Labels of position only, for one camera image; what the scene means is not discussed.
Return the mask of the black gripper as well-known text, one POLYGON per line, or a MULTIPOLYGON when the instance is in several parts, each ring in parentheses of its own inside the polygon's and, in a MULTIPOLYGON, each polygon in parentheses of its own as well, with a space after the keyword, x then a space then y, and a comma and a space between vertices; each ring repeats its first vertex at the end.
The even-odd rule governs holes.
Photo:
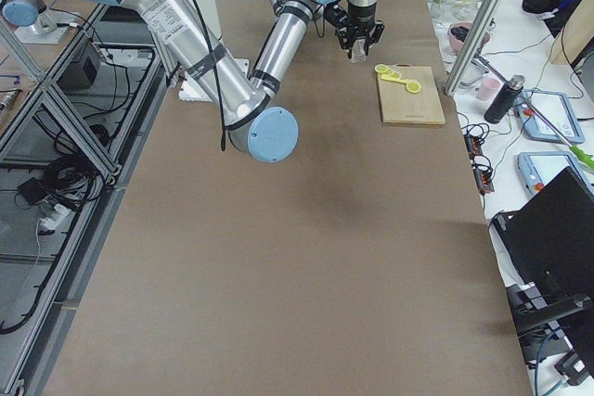
POLYGON ((375 12, 376 4, 357 6, 348 3, 348 26, 335 30, 342 50, 351 51, 354 41, 364 38, 366 40, 366 55, 368 55, 369 49, 379 42, 385 29, 382 20, 375 21, 375 12))

